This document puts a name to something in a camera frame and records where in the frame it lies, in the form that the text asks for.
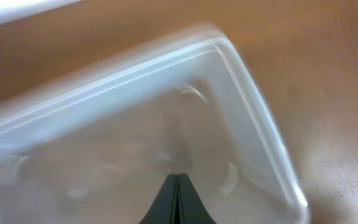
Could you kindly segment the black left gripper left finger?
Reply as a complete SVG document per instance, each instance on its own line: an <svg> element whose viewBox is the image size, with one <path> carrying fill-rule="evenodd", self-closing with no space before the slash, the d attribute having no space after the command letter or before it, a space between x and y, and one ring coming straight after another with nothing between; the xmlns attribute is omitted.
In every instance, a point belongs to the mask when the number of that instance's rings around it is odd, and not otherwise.
<svg viewBox="0 0 358 224"><path fill-rule="evenodd" d="M178 199L178 176L169 174L140 224L175 224Z"/></svg>

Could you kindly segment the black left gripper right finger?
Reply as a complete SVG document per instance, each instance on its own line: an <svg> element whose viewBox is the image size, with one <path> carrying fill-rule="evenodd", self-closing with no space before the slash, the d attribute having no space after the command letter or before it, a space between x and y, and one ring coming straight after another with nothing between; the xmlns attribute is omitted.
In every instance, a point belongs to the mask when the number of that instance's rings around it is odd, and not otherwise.
<svg viewBox="0 0 358 224"><path fill-rule="evenodd" d="M187 174L178 175L177 223L216 224Z"/></svg>

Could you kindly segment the clear plastic container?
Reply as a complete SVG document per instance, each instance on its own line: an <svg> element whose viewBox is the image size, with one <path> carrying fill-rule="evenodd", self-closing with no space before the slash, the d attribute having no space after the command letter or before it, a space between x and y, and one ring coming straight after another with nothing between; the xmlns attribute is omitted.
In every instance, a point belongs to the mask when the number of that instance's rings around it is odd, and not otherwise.
<svg viewBox="0 0 358 224"><path fill-rule="evenodd" d="M0 223L140 223L187 174L216 223L309 223L239 52L201 26L0 105Z"/></svg>

